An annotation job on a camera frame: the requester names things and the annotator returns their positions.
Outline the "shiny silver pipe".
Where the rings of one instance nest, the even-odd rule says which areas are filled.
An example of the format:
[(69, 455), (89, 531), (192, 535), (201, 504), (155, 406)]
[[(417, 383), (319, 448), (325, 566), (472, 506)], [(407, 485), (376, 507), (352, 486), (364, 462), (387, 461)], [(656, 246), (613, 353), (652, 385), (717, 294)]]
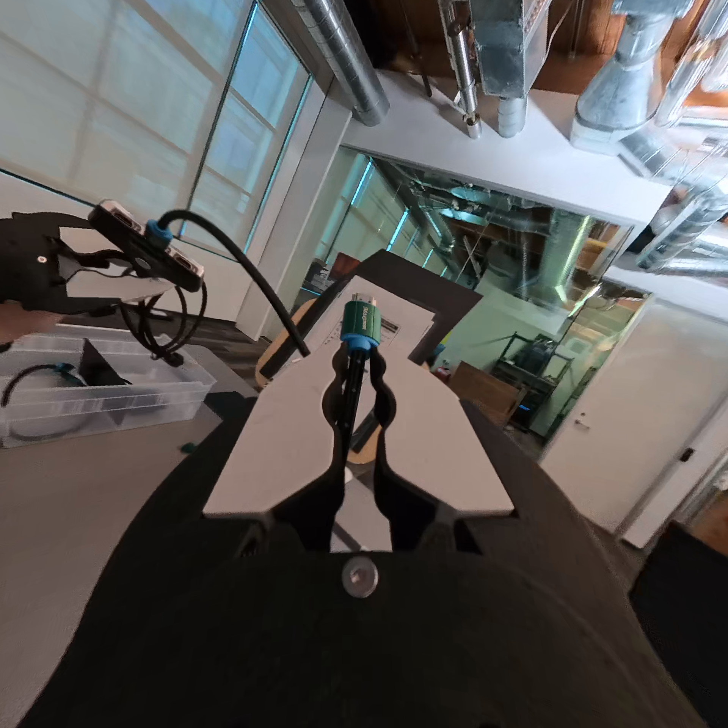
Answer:
[(447, 20), (450, 59), (458, 88), (455, 103), (460, 108), (469, 137), (477, 140), (482, 132), (482, 124), (478, 113), (477, 87), (469, 49), (469, 23), (464, 2), (449, 2), (444, 16)]

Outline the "black hdmi switch box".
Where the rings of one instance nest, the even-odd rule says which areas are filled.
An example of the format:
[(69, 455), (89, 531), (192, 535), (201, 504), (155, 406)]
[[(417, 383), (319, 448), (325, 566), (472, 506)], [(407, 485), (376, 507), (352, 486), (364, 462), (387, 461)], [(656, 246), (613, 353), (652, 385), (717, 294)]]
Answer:
[(190, 293), (201, 290), (203, 266), (178, 250), (173, 245), (173, 234), (157, 222), (142, 225), (110, 199), (92, 209), (88, 222), (122, 251), (142, 278), (165, 279)]

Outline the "round spiral silver duct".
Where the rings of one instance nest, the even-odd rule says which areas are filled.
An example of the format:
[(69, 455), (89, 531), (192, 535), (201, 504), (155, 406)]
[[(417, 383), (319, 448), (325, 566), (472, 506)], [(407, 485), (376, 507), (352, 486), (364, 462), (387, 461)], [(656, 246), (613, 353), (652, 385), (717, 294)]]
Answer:
[(367, 127), (382, 123), (389, 100), (345, 2), (291, 4), (346, 93), (357, 121)]

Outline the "metal shelving rack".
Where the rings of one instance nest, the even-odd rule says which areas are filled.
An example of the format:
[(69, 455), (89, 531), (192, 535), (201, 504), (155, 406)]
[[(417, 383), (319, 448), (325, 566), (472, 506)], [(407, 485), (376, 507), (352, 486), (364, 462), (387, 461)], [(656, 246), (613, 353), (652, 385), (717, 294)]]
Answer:
[(534, 339), (514, 332), (489, 373), (516, 388), (521, 399), (508, 424), (529, 432), (541, 408), (549, 401), (571, 369), (573, 357), (558, 353), (559, 342), (544, 334)]

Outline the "interior glass wall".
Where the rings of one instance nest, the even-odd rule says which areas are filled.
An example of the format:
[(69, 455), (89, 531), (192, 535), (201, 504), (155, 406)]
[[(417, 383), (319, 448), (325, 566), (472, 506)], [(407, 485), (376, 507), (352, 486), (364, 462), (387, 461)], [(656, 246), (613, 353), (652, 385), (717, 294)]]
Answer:
[(554, 314), (540, 328), (565, 331), (578, 317), (606, 314), (619, 330), (638, 293), (601, 281), (631, 229), (432, 169), (341, 147), (302, 241), (312, 249), (296, 306), (322, 295), (383, 251), (483, 297), (499, 290)]

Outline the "rectangular duct with reducer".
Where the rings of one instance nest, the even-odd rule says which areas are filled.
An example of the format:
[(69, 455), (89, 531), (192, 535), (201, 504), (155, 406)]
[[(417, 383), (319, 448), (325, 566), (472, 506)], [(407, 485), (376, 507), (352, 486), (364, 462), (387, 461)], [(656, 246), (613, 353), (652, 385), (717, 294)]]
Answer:
[(661, 94), (660, 48), (692, 1), (613, 1), (624, 17), (614, 54), (578, 97), (570, 143), (576, 149), (615, 155), (620, 139), (654, 115)]

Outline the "large frosted window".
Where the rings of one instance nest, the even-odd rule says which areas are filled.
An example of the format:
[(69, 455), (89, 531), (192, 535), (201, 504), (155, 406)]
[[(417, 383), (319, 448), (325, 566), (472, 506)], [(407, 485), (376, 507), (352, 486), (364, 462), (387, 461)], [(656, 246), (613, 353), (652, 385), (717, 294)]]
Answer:
[(1, 2), (2, 169), (244, 252), (311, 85), (262, 2)]

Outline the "white door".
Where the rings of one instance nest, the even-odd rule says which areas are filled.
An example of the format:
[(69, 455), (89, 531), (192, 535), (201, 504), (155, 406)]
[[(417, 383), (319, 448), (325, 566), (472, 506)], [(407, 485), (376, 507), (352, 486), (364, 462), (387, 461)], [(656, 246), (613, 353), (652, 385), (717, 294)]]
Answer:
[(577, 512), (621, 537), (726, 396), (726, 321), (648, 301), (540, 464)]

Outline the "person's left hand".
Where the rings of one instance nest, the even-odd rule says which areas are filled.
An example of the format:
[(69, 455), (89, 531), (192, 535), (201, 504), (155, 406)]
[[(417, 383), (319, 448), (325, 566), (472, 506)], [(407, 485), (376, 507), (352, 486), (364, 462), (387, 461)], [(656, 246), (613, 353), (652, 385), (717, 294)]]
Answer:
[(23, 336), (48, 332), (62, 318), (61, 314), (26, 310), (13, 301), (1, 303), (1, 351)]

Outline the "bundle of insulated silver pipes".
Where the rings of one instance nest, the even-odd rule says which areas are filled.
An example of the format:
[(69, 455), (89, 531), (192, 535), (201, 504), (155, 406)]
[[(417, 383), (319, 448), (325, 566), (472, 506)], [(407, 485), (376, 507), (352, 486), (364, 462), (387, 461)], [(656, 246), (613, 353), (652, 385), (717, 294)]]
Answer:
[(663, 275), (724, 278), (726, 107), (686, 106), (697, 86), (707, 94), (726, 92), (726, 2), (705, 7), (651, 122), (620, 142), (632, 169), (669, 183), (680, 196), (653, 217), (653, 240), (636, 265)]

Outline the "rectangular silver duct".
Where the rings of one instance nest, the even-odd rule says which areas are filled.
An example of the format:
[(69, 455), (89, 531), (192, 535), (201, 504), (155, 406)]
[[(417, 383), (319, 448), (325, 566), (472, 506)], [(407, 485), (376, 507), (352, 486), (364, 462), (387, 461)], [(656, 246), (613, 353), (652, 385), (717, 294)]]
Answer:
[(470, 1), (480, 88), (498, 100), (497, 132), (519, 134), (549, 49), (551, 1)]

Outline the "clear plastic storage box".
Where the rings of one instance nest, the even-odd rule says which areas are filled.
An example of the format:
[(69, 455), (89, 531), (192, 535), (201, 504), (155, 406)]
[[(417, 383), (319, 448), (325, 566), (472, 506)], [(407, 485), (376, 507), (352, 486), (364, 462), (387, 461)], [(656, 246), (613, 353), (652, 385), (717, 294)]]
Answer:
[(2, 353), (3, 449), (192, 419), (215, 378), (182, 350), (177, 368), (123, 330), (59, 325)]

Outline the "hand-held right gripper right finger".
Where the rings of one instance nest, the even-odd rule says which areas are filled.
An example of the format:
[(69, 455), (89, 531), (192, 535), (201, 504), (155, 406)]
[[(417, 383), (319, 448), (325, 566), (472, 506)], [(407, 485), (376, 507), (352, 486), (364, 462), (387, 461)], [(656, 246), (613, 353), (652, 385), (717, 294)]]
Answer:
[(373, 354), (370, 380), (381, 425), (374, 493), (388, 519), (507, 516), (514, 504), (460, 398), (428, 369)]

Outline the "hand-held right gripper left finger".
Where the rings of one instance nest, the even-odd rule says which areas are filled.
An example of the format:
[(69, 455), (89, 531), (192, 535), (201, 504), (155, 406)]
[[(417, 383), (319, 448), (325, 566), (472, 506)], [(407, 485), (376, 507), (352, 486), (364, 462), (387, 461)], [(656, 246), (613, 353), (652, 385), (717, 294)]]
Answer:
[(344, 498), (344, 456), (336, 410), (347, 348), (326, 343), (284, 366), (264, 388), (202, 513), (267, 519), (321, 486), (333, 514)]

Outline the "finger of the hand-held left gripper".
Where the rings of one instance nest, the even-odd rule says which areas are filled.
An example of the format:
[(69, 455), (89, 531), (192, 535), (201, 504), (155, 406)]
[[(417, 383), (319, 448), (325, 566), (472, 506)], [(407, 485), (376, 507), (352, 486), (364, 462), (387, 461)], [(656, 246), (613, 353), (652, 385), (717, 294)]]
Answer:
[(94, 229), (59, 228), (59, 255), (70, 260), (117, 260), (118, 247)]
[(132, 268), (112, 267), (111, 271), (80, 268), (66, 280), (66, 294), (72, 298), (113, 298), (135, 303), (172, 290), (174, 285), (157, 278), (139, 278)]

